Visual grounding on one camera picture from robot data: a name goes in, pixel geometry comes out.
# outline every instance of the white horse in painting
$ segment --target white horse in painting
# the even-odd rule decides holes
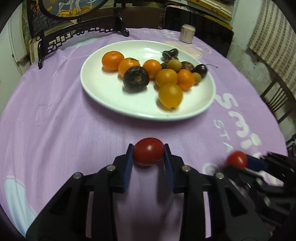
[[[86,3],[90,3],[91,4],[91,9],[92,9],[92,3],[95,2],[96,0],[90,1],[90,2],[86,2]]]
[[[81,10],[81,8],[80,8],[80,6],[79,6],[79,2],[80,2],[80,0],[76,0],[76,3],[75,3],[75,5],[76,5],[76,10],[77,10],[77,13],[80,13],[80,12],[82,12],[82,10]]]
[[[64,0],[64,1],[61,1],[59,3],[59,15],[62,17],[62,8],[65,6],[65,5],[70,5],[70,14],[73,14],[73,3],[74,3],[74,0]]]

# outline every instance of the black stand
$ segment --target black stand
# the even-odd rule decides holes
[[[49,35],[44,35],[44,31],[40,31],[34,37],[38,43],[38,67],[41,69],[43,67],[43,61],[45,56],[56,51],[59,47],[63,45],[68,39],[71,39],[75,34],[81,35],[85,31],[93,32],[99,31],[109,33],[109,32],[120,32],[123,36],[128,37],[129,32],[126,30],[122,18],[119,16],[105,16],[95,19],[90,19],[81,22],[78,19],[78,23],[70,25],[63,28],[57,32]]]

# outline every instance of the oval painting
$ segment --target oval painting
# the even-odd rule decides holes
[[[39,0],[42,12],[52,18],[77,19],[96,8],[103,6],[108,0]]]

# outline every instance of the tablecloth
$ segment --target tablecloth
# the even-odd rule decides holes
[[[42,69],[37,62],[31,66],[9,100],[0,120],[0,203],[23,235],[73,173],[96,173],[145,137],[168,143],[185,164],[210,175],[234,150],[287,153],[277,121],[229,60],[196,37],[185,44],[174,31],[129,31],[129,37],[92,33],[67,41],[70,46],[49,56]],[[130,39],[165,42],[218,66],[208,66],[217,86],[215,102],[194,118],[156,122],[93,101],[80,83],[82,64],[97,49]],[[119,241],[179,239],[183,196],[172,194],[161,163],[133,167],[127,193],[115,195],[114,203]]]

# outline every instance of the cherry tomato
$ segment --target cherry tomato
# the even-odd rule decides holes
[[[134,160],[143,166],[158,163],[164,154],[163,143],[156,138],[145,138],[137,142],[133,148]]]
[[[244,169],[248,165],[248,159],[246,154],[242,151],[235,151],[228,156],[225,164],[232,164],[236,167]]]

